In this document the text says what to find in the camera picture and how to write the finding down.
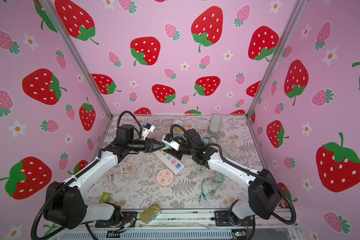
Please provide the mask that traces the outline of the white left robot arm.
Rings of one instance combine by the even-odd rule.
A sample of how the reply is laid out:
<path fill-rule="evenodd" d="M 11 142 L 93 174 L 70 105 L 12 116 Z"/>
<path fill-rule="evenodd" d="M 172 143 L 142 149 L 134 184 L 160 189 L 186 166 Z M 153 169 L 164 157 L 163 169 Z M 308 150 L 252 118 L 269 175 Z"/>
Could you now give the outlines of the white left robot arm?
<path fill-rule="evenodd" d="M 33 222 L 31 239 L 39 239 L 37 229 L 41 218 L 60 225 L 59 229 L 45 236 L 45 240 L 64 229 L 71 230 L 95 221 L 105 221 L 112 227 L 119 226 L 124 221 L 120 206 L 112 203 L 86 205 L 83 197 L 100 177 L 126 156 L 140 152 L 153 153 L 164 147 L 165 143 L 151 138 L 113 141 L 101 149 L 99 155 L 77 174 L 64 182 L 50 184 L 46 201 Z"/>

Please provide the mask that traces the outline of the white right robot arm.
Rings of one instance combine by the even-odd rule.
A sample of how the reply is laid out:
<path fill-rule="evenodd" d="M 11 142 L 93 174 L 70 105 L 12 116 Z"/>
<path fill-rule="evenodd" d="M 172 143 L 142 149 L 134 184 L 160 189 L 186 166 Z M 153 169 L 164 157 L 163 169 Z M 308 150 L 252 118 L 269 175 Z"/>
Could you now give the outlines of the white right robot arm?
<path fill-rule="evenodd" d="M 238 226 L 245 218 L 251 216 L 258 216 L 265 220 L 273 216 L 286 225 L 296 222 L 297 213 L 292 201 L 278 186 L 270 171 L 251 170 L 226 158 L 220 145 L 215 143 L 205 145 L 194 129 L 185 130 L 179 125 L 174 125 L 171 127 L 170 134 L 172 139 L 179 143 L 176 150 L 180 154 L 191 155 L 197 164 L 219 172 L 248 189 L 248 200 L 236 200 L 228 210 L 228 218 L 233 225 Z M 289 220 L 275 213 L 282 199 L 286 200 L 290 208 Z"/>

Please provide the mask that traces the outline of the light green charger plug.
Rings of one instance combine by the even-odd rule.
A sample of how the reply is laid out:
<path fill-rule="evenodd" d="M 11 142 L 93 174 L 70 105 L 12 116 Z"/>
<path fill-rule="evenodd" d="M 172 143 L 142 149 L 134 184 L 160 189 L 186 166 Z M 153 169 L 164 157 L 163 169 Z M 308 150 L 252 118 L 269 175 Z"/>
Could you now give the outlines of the light green charger plug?
<path fill-rule="evenodd" d="M 163 150 L 168 150 L 168 149 L 171 149 L 172 147 L 168 144 L 166 144 L 166 146 L 163 148 Z"/>

